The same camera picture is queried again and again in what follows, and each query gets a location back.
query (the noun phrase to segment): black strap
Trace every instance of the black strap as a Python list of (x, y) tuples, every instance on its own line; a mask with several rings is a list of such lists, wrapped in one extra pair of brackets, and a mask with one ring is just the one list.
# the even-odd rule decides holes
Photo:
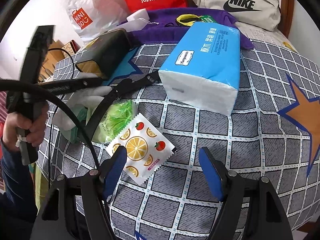
[(164, 27), (175, 27), (174, 23), (167, 23)]
[[(108, 108), (112, 105), (112, 103), (121, 98), (123, 95), (141, 89), (144, 86), (150, 86), (159, 80), (158, 71), (154, 71), (152, 73), (147, 74), (145, 77), (132, 82), (132, 79), (126, 78), (123, 79), (118, 85), (116, 85), (111, 92), (104, 97), (101, 103), (97, 106), (96, 110), (93, 112), (90, 117), (85, 131), (90, 140), (92, 140), (93, 135), (100, 123), (100, 120), (103, 118), (104, 114), (108, 110)], [(80, 141), (84, 142), (82, 134), (79, 136)]]

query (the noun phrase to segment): blue gripper pad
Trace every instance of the blue gripper pad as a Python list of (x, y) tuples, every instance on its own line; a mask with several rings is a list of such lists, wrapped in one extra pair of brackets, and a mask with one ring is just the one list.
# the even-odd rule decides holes
[(116, 157), (115, 156), (116, 154), (117, 155), (119, 154), (119, 155), (115, 160), (108, 175), (104, 179), (104, 190), (102, 193), (104, 199), (107, 199), (108, 196), (113, 194), (116, 188), (117, 182), (121, 176), (121, 172), (125, 166), (125, 163), (127, 162), (127, 149), (125, 147), (118, 147), (113, 157)]
[(211, 194), (219, 201), (223, 200), (221, 178), (203, 148), (199, 150), (199, 163), (209, 185)]

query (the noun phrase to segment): tissue pack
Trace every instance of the tissue pack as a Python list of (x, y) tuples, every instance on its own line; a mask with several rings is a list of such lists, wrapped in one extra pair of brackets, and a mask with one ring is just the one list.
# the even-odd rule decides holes
[(159, 70), (169, 99), (226, 116), (240, 79), (240, 32), (195, 22)]

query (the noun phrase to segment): white drawstring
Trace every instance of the white drawstring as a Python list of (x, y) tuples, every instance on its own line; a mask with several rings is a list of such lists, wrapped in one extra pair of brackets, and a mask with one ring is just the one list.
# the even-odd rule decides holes
[(17, 135), (16, 147), (19, 147), (21, 142), (26, 142), (26, 141), (27, 141), (26, 137), (22, 137), (20, 134)]
[(152, 22), (150, 22), (150, 21), (148, 21), (146, 19), (143, 19), (143, 18), (139, 18), (138, 20), (142, 20), (142, 21), (146, 22), (147, 24), (152, 24)]

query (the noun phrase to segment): black cable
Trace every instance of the black cable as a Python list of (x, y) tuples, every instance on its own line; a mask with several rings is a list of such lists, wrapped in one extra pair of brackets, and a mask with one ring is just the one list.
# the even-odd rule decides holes
[(48, 100), (52, 102), (57, 107), (59, 107), (65, 114), (72, 120), (72, 122), (78, 127), (79, 131), (82, 133), (85, 143), (89, 146), (91, 151), (92, 157), (94, 159), (95, 165), (97, 169), (100, 167), (98, 157), (94, 150), (91, 140), (89, 139), (87, 133), (85, 132), (84, 127), (82, 126), (81, 122), (75, 116), (75, 114), (71, 111), (71, 109), (58, 97), (56, 97), (51, 92), (41, 88), (38, 85), (17, 81), (17, 80), (8, 80), (2, 79), (0, 80), (0, 91), (14, 91), (14, 92), (23, 92), (32, 95), (37, 95), (37, 97)]
[[(48, 49), (48, 51), (51, 51), (51, 50), (61, 50), (63, 52), (65, 52), (69, 58), (71, 59), (72, 61), (72, 67), (73, 67), (73, 71), (72, 71), (72, 75), (71, 75), (71, 79), (73, 79), (73, 76), (75, 74), (75, 69), (76, 69), (76, 66), (75, 66), (75, 62), (73, 61), (73, 58), (71, 57), (71, 55), (69, 54), (69, 52), (67, 52), (65, 49), (60, 49), (60, 48), (52, 48), (52, 49)], [(56, 114), (58, 110), (58, 107), (56, 107), (56, 109), (54, 110), (53, 112), (53, 115), (52, 115), (52, 119), (54, 117), (54, 115)], [(50, 161), (51, 161), (51, 153), (52, 153), (52, 148), (51, 148), (51, 141), (52, 141), (52, 128), (53, 128), (53, 124), (51, 123), (50, 125), (50, 134), (49, 134), (49, 147), (48, 147), (48, 189), (50, 189)]]

